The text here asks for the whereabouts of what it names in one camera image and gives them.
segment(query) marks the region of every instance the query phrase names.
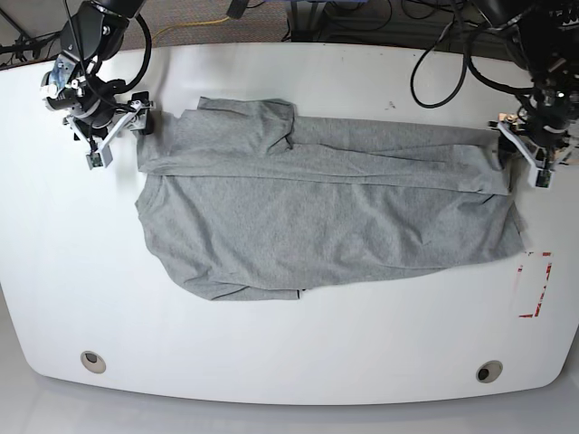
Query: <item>metal bracket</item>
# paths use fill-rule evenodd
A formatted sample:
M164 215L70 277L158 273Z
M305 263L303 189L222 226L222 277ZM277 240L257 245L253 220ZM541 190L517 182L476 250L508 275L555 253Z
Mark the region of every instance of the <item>metal bracket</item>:
M505 136L513 145L517 147L519 152L527 160L530 169L528 173L528 183L532 187L537 188L551 188L551 183L555 175L555 168L563 163L567 157L571 155L576 146L576 140L573 139L573 144L569 145L557 159L553 162L552 168L545 170L543 162L535 158L535 155L531 153L525 142L521 140L513 131L510 130L510 124L507 121L501 120L498 122L497 127L500 132Z
M126 127L131 131L137 131L146 127L148 111L154 107L154 103L149 102L149 104L145 105L142 101L137 100L131 101L130 106L135 111L124 114L110 130L107 136L102 139L102 141L97 142L98 148L96 150L92 149L89 138L82 133L81 129L76 123L76 118L74 116L67 116L65 118L64 123L71 127L72 131L74 131L74 134L90 150L86 155L90 170L96 167L107 167L110 165L112 162L110 142L119 135L123 128Z

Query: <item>gray fabric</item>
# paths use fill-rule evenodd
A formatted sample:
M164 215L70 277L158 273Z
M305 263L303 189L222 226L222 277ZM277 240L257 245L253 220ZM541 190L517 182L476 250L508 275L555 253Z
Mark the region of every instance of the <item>gray fabric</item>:
M222 99L157 125L138 145L139 219L169 276L200 297L295 299L523 249L492 132Z

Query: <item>floor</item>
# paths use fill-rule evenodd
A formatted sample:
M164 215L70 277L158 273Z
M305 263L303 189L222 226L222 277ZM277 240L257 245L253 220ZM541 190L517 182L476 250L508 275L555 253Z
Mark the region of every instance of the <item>floor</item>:
M425 0L433 4L439 0ZM173 24L202 22L216 20L225 17L225 12L231 0L148 0L142 14L152 34ZM74 13L81 0L68 0L71 11ZM251 0L250 5L259 5L261 0ZM229 20L222 24L187 27L165 33L156 42L156 46L183 45L194 43L220 43L220 42L279 42L287 32L287 15L285 12L286 1L267 0L263 5L248 9L241 20ZM340 3L342 8L352 8L356 4ZM341 43L380 43L394 46L409 46L413 48L427 48L436 40L441 29L451 19L451 14L437 12L425 20L413 20L404 14L404 9L415 16L424 16L430 9L423 5L413 4L408 0L368 0L367 3L353 13L345 10L337 10L329 5L327 9L346 23L350 29L343 25L324 22L324 29L320 35L322 42ZM20 24L31 36L60 30L65 23L66 15L62 7L62 0L0 0L2 7L18 24ZM373 20L361 24L359 19ZM381 27L384 20L388 24L377 32L368 32L368 29ZM4 20L0 18L0 43L10 45L18 33ZM503 49L497 47L494 39L487 41L490 48L486 51L475 53L486 57L504 58ZM448 44L442 49L460 52L459 43ZM131 50L142 48L144 39L141 31L134 22L131 23L125 33L122 49ZM54 44L51 54L59 52L58 42ZM0 63L6 61L6 55L0 56Z

